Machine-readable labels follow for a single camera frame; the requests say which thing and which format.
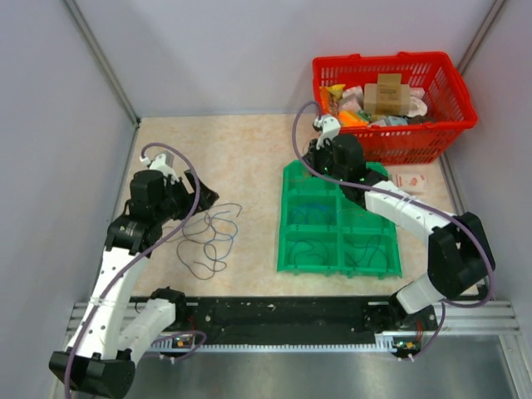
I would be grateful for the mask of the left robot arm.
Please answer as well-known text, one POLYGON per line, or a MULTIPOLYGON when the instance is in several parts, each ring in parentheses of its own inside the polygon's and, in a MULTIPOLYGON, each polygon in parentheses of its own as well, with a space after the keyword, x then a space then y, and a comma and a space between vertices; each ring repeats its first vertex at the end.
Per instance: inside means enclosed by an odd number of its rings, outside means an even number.
POLYGON ((136 367, 166 329, 180 329, 188 321, 182 292, 158 288, 145 308, 122 323, 133 288, 150 257, 178 233, 190 218, 218 200, 190 166, 182 176, 173 168, 177 150, 166 146, 150 158, 130 182, 130 198, 107 228, 101 268, 86 311, 65 349, 49 360, 51 372, 73 392, 122 398, 131 389, 136 367))

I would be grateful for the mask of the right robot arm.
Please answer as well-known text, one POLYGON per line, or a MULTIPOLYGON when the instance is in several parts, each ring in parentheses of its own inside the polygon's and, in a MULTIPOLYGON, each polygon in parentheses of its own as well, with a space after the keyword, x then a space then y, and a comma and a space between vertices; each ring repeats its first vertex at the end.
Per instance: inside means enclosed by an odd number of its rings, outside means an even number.
POLYGON ((335 117, 316 117, 313 129, 319 136, 300 158, 310 174, 338 185, 348 200, 408 231, 428 250, 424 274, 388 300, 387 316, 394 327, 408 328, 421 310, 455 300, 483 278, 492 278, 495 261, 478 216, 434 208, 369 168, 360 142, 341 134, 335 117))

